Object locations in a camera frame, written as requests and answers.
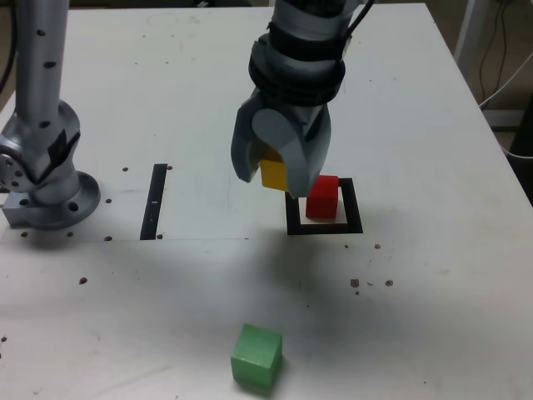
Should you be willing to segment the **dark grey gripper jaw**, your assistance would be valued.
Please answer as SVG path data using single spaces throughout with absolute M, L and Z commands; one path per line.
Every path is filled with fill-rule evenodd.
M 259 91 L 239 107 L 232 134 L 231 159 L 234 171 L 239 179 L 249 183 L 259 168 L 259 162 L 267 151 L 267 145 L 254 133 L 252 119 L 263 108 Z

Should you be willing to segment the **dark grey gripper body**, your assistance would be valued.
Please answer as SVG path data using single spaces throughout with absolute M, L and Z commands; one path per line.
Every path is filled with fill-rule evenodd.
M 252 115 L 252 130 L 266 144 L 288 144 L 297 137 L 315 136 L 323 106 L 299 107 L 275 101 L 264 93 L 254 92 L 258 109 Z

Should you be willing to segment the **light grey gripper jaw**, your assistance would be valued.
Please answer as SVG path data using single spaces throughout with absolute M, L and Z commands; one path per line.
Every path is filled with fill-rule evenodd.
M 262 161 L 282 163 L 285 168 L 286 190 L 294 198 L 308 195 L 326 160 L 331 140 L 331 119 L 328 107 L 316 128 L 315 136 L 297 137 L 288 144 L 266 144 Z

